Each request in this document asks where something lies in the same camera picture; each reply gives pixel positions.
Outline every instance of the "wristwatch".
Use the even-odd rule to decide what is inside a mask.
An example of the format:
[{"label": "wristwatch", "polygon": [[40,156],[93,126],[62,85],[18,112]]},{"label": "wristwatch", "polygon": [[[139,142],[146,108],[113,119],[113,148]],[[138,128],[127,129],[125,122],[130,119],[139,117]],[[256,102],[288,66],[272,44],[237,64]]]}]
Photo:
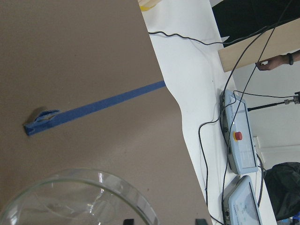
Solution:
[{"label": "wristwatch", "polygon": [[286,55],[289,57],[289,64],[290,64],[290,65],[294,64],[293,55],[290,54],[290,53],[288,53],[288,54],[286,54]]}]

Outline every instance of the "red button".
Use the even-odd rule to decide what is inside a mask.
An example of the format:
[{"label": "red button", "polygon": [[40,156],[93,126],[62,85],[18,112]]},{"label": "red button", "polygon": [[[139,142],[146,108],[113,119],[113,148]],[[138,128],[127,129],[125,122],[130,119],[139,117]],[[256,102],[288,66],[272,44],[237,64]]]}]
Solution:
[{"label": "red button", "polygon": [[233,136],[234,136],[234,139],[237,140],[237,141],[240,141],[240,140],[243,139],[243,135],[242,135],[241,132],[234,132]]}]

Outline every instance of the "human hand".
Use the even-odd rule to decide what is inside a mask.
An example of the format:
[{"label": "human hand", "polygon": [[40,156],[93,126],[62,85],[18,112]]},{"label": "human hand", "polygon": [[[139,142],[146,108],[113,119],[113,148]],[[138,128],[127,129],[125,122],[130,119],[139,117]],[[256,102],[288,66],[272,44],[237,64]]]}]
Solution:
[{"label": "human hand", "polygon": [[260,61],[256,63],[256,66],[259,70],[272,70],[276,67],[281,66],[282,64],[288,64],[289,58],[287,55],[278,55],[272,58],[269,58],[267,60]]}]

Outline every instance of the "blue tape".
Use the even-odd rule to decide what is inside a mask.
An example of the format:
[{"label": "blue tape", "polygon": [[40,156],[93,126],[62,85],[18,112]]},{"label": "blue tape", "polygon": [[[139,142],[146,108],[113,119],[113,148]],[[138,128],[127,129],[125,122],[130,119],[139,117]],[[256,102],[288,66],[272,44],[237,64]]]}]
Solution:
[{"label": "blue tape", "polygon": [[135,90],[125,92],[120,95],[109,97],[107,99],[85,105],[76,109],[72,109],[66,112],[59,113],[59,110],[45,111],[39,114],[39,116],[29,124],[25,124],[25,132],[27,135],[34,135],[36,133],[48,130],[50,128],[56,127],[60,124],[67,123],[69,121],[78,119],[82,116],[106,109],[110,106],[125,102],[132,98],[138,97],[140,95],[149,93],[151,91],[165,87],[165,82],[160,81],[154,84],[147,85]]}]

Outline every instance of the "gray device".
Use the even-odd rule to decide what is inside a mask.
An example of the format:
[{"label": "gray device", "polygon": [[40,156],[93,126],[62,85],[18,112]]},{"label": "gray device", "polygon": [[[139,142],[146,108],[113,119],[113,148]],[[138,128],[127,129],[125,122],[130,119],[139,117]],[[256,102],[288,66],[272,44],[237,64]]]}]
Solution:
[{"label": "gray device", "polygon": [[262,225],[251,178],[243,176],[224,198],[225,225]]},{"label": "gray device", "polygon": [[[233,122],[239,102],[239,110]],[[225,90],[225,94],[222,92],[220,95],[220,110],[223,112],[220,125],[229,148],[228,159],[231,170],[235,174],[257,172],[257,156],[246,101]]]}]

